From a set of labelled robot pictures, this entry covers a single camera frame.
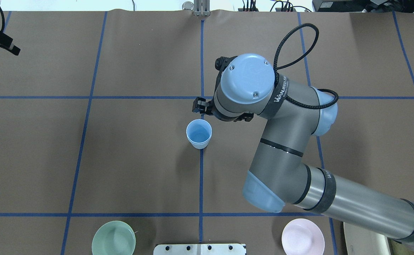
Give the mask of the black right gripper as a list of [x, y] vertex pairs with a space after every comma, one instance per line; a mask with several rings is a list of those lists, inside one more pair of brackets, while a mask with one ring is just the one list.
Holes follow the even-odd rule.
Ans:
[[[204, 97], [196, 97], [193, 101], [192, 105], [192, 112], [204, 115], [213, 115], [213, 100], [207, 100]], [[214, 116], [224, 122], [237, 122], [237, 121], [245, 121], [250, 122], [254, 118], [253, 113], [242, 113], [239, 116], [230, 117], [226, 116], [220, 112], [214, 112]]]

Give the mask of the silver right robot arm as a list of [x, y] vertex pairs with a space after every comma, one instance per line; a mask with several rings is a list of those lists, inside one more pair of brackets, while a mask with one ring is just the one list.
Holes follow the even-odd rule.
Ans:
[[394, 198], [302, 162], [311, 136], [325, 134], [338, 114], [332, 92], [291, 81], [264, 57], [220, 57], [212, 100], [193, 112], [221, 121], [267, 120], [243, 188], [255, 207], [279, 213], [285, 204], [387, 236], [414, 251], [414, 202]]

